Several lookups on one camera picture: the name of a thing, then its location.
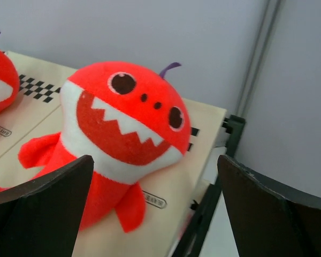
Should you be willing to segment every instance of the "gray wall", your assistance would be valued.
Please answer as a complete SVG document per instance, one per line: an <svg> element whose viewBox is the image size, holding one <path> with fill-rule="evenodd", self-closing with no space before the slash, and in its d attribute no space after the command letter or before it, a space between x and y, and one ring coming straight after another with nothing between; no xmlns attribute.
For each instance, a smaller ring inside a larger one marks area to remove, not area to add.
<svg viewBox="0 0 321 257"><path fill-rule="evenodd" d="M236 158L321 197L321 0L282 6Z"/></svg>
<svg viewBox="0 0 321 257"><path fill-rule="evenodd" d="M0 47L79 68L121 59L234 112L264 2L0 0Z"/></svg>

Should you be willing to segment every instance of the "open mouth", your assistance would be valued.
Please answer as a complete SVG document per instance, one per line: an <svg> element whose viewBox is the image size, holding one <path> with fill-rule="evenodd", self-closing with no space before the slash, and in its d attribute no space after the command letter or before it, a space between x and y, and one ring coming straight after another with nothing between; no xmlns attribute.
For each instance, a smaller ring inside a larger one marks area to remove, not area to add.
<svg viewBox="0 0 321 257"><path fill-rule="evenodd" d="M170 147L157 133L87 91L79 98L77 120L97 147L128 164L149 164Z"/></svg>

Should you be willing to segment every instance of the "shark eye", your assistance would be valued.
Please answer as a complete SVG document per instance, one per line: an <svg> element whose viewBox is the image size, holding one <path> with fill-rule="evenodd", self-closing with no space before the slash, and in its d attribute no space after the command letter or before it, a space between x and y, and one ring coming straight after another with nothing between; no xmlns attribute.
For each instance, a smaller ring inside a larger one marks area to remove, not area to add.
<svg viewBox="0 0 321 257"><path fill-rule="evenodd" d="M119 95L130 93L135 88L135 85L135 79L126 72L117 72L108 79L109 88Z"/></svg>
<svg viewBox="0 0 321 257"><path fill-rule="evenodd" d="M169 125L173 131L180 131L184 124L182 111L177 107L172 107L169 113Z"/></svg>

